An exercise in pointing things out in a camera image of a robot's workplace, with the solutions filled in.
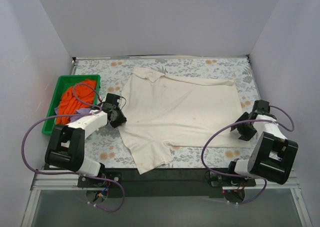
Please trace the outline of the cream white t shirt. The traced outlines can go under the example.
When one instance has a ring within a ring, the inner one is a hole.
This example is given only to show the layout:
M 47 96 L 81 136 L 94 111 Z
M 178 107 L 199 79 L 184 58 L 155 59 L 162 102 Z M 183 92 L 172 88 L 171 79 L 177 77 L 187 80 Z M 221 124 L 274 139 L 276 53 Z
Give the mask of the cream white t shirt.
M 127 121 L 119 127 L 137 170 L 144 174 L 173 161 L 170 147 L 250 148 L 224 127 L 242 114 L 229 79 L 175 76 L 136 67 L 122 89 Z

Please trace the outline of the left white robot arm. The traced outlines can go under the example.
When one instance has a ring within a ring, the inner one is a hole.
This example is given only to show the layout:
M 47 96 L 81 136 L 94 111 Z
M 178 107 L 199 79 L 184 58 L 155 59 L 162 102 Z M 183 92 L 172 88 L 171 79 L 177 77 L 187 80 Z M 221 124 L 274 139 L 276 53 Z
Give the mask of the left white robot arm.
M 117 128 L 127 122 L 121 103 L 126 99 L 108 93 L 105 100 L 79 119 L 66 125 L 57 124 L 51 133 L 45 153 L 45 163 L 89 176 L 95 187 L 106 183 L 105 166 L 85 156 L 85 140 L 95 131 L 106 125 Z

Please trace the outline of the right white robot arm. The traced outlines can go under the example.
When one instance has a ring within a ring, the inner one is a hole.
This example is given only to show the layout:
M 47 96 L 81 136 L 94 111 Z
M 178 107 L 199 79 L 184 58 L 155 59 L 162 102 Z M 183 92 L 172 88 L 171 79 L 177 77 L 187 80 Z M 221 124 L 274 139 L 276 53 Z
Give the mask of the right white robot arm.
M 270 103 L 256 100 L 250 113 L 244 112 L 236 121 L 254 120 L 231 127 L 237 130 L 242 141 L 258 135 L 258 141 L 249 159 L 230 162 L 226 173 L 227 182 L 237 186 L 246 177 L 261 177 L 283 185 L 289 178 L 298 151 L 298 144 L 282 134 L 276 117 L 270 113 Z

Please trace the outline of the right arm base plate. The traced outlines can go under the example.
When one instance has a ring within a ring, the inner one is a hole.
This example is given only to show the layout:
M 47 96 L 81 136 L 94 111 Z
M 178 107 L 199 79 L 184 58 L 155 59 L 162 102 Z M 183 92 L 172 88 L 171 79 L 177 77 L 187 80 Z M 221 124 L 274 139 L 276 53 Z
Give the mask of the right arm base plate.
M 244 179 L 239 177 L 230 177 L 225 175 L 219 175 L 207 170 L 204 174 L 204 178 L 211 187 L 255 187 L 256 181 L 254 179 Z

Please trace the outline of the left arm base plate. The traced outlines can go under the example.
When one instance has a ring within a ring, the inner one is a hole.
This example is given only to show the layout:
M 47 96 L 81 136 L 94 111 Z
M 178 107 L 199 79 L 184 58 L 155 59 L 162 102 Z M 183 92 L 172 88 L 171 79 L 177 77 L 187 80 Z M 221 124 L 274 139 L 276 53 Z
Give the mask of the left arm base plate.
M 109 186 L 110 188 L 117 188 L 118 187 L 117 184 L 110 181 L 106 181 L 105 179 L 110 179 L 120 184 L 122 181 L 122 176 L 123 176 L 122 172 L 120 171 L 105 171 L 100 177 L 100 178 L 103 178 L 103 180 L 89 178 L 87 176 L 81 175 L 78 178 L 76 186 L 78 188 L 94 188 L 94 189 L 97 189 L 97 188 L 105 189 L 107 186 Z

